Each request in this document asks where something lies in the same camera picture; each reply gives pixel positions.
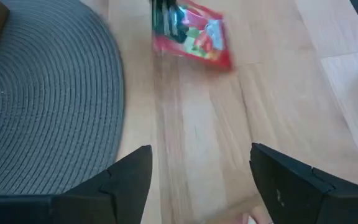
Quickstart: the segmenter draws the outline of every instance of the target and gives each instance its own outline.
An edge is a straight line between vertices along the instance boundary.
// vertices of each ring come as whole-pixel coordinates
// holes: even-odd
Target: gray mat
[[[116,157],[122,66],[101,19],[77,0],[2,0],[0,194],[52,194]]]

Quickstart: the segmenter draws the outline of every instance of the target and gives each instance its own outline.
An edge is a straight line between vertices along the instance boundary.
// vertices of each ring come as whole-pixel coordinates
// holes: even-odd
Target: wooden floor
[[[358,16],[349,0],[197,0],[226,16],[236,69],[151,49],[148,0],[83,0],[125,66],[119,157],[154,150],[142,223],[200,223],[257,194],[261,142],[358,184]]]

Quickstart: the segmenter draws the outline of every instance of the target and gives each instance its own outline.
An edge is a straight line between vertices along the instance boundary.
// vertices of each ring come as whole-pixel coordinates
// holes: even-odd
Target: gray round rug
[[[0,194],[58,194],[110,166],[121,140],[122,65],[78,0],[2,0]]]

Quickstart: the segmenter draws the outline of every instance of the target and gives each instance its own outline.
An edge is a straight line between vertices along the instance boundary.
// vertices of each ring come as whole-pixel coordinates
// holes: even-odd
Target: woven rug
[[[122,64],[103,21],[77,0],[2,0],[0,194],[58,194],[115,158]]]

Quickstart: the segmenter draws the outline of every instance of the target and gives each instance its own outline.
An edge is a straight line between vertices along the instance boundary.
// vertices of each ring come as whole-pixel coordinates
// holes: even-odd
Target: plastic packaging
[[[231,69],[223,15],[189,0],[152,0],[153,45]]]

